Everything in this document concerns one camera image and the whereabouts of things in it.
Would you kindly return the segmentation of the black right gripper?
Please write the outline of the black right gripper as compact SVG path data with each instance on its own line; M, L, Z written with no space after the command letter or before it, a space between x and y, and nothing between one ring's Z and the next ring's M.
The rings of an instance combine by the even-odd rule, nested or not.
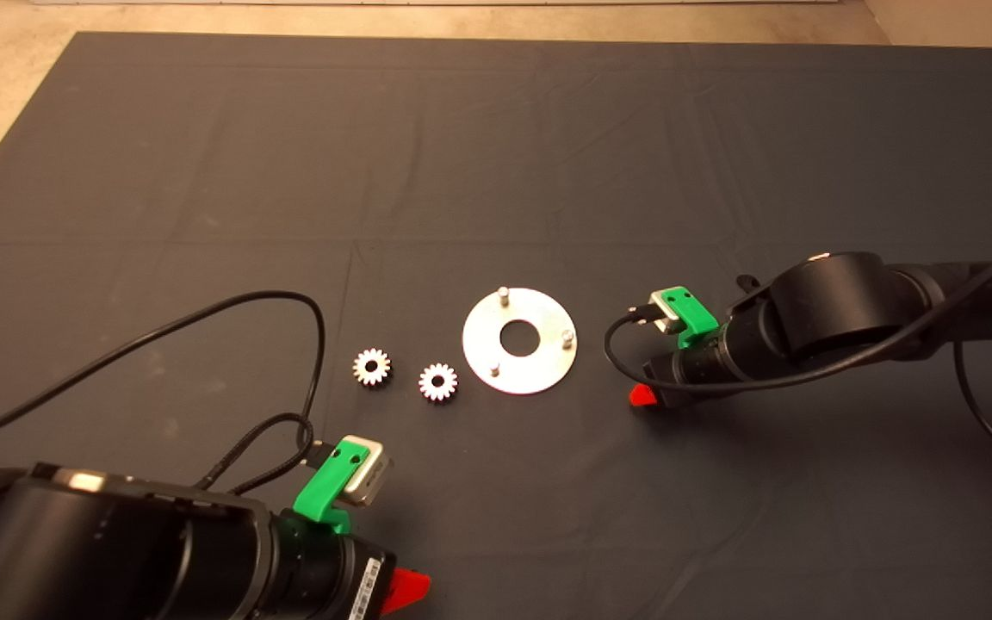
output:
M650 380L670 384L736 384L751 381L752 377L736 368L729 356L724 335L725 329L717 328L702 335L688 348L651 356L642 365L642 372ZM657 407L686 407L702 400L713 400L735 393L731 389L724 393L693 394L649 385L634 385L629 391L629 405L638 411Z

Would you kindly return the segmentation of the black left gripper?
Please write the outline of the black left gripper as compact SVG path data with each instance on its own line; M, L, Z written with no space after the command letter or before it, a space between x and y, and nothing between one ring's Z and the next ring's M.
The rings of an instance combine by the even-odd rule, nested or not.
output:
M424 600L431 576L361 537L286 510L273 518L273 617L379 619Z

